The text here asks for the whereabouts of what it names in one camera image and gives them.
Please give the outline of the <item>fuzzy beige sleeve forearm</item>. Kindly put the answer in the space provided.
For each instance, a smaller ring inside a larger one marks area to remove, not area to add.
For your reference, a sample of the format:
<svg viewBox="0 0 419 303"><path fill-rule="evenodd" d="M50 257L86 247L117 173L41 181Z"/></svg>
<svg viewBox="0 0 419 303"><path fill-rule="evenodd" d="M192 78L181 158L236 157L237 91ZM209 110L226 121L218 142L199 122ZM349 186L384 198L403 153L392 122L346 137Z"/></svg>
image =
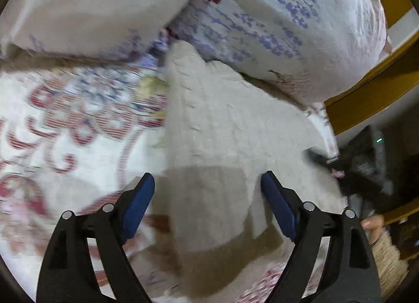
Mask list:
<svg viewBox="0 0 419 303"><path fill-rule="evenodd" d="M381 232L371 250L378 271L381 297L386 302L408 275L408 263L401 259L401 253L391 242L387 231Z"/></svg>

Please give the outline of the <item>person's right hand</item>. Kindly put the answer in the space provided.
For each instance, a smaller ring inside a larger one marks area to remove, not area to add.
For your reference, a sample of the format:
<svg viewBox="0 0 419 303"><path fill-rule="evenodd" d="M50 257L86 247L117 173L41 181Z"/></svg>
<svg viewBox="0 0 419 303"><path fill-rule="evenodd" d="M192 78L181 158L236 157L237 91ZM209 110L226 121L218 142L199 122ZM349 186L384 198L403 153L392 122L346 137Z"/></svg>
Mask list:
<svg viewBox="0 0 419 303"><path fill-rule="evenodd" d="M368 234L368 242L373 245L383 233L384 218L381 214L374 214L361 221L361 227Z"/></svg>

